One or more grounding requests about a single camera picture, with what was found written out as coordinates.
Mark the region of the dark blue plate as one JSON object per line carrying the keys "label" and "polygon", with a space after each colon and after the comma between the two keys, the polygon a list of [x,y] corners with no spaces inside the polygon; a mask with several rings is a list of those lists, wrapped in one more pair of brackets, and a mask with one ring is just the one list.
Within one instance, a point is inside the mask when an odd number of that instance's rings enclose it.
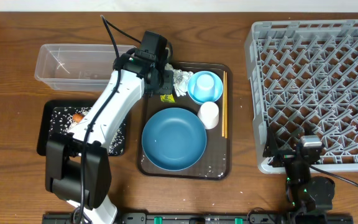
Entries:
{"label": "dark blue plate", "polygon": [[155,166],[169,171],[196,164],[207,145],[203,123],[189,110],[167,108],[155,113],[142,132],[142,149]]}

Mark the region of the orange carrot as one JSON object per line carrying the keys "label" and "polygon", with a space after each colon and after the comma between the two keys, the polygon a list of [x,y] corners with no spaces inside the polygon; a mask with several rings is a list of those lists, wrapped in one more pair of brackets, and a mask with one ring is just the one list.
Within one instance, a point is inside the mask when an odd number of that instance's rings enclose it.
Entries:
{"label": "orange carrot", "polygon": [[84,116],[82,114],[74,114],[73,115],[73,121],[76,123],[79,123],[83,118],[84,118]]}

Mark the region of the pile of white rice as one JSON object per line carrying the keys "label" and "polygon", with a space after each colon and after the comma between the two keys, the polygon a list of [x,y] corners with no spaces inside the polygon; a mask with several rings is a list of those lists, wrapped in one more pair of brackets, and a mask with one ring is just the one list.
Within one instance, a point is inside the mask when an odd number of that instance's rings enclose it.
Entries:
{"label": "pile of white rice", "polygon": [[[53,133],[66,134],[78,123],[74,121],[74,115],[85,116],[90,107],[56,107],[52,111],[50,127],[48,128],[48,137]],[[124,153],[126,145],[126,124],[124,119],[119,129],[116,131],[108,149],[109,156],[121,156]]]}

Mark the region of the yellow snack wrapper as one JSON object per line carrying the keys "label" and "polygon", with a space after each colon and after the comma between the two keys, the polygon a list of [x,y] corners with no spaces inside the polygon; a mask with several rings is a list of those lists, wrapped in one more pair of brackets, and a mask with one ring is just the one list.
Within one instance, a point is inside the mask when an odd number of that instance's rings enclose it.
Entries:
{"label": "yellow snack wrapper", "polygon": [[175,103],[175,99],[174,99],[174,96],[172,94],[160,95],[160,100],[163,103]]}

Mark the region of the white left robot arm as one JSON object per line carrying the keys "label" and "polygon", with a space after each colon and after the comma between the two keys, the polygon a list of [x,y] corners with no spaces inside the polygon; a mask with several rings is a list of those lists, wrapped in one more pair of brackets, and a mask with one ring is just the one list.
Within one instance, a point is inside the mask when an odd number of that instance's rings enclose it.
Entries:
{"label": "white left robot arm", "polygon": [[74,205],[70,223],[113,223],[117,208],[108,197],[108,147],[131,108],[146,92],[163,93],[172,83],[165,69],[173,51],[133,48],[116,59],[109,82],[86,116],[67,134],[53,133],[45,147],[45,188]]}

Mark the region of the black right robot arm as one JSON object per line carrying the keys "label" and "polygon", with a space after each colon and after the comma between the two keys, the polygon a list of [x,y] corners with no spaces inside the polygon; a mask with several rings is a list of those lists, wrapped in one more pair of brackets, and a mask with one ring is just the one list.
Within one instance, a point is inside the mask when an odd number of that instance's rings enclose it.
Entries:
{"label": "black right robot arm", "polygon": [[319,160],[323,143],[317,135],[302,136],[295,149],[280,149],[271,128],[267,128],[264,157],[285,168],[288,201],[293,210],[281,217],[282,223],[327,223],[326,212],[333,208],[335,183],[323,176],[313,177],[311,165]]}

